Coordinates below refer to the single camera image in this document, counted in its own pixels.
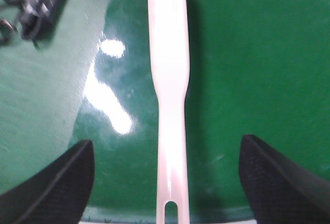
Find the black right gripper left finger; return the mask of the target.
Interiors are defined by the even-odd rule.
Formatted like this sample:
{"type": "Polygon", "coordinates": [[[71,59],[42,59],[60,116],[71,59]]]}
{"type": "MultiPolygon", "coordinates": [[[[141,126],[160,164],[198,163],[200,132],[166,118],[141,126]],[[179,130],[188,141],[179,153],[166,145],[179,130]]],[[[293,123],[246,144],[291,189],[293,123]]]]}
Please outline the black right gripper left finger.
{"type": "Polygon", "coordinates": [[[79,223],[93,183],[93,143],[81,140],[1,195],[1,223],[79,223]]]}

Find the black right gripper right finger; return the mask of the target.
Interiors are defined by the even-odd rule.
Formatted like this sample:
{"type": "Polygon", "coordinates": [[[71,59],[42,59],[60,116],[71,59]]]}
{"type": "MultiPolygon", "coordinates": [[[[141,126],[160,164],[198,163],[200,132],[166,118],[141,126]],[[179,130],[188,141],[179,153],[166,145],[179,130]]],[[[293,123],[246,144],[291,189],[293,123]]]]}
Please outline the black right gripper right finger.
{"type": "Polygon", "coordinates": [[[239,178],[257,223],[329,223],[329,181],[245,134],[239,178]]]}

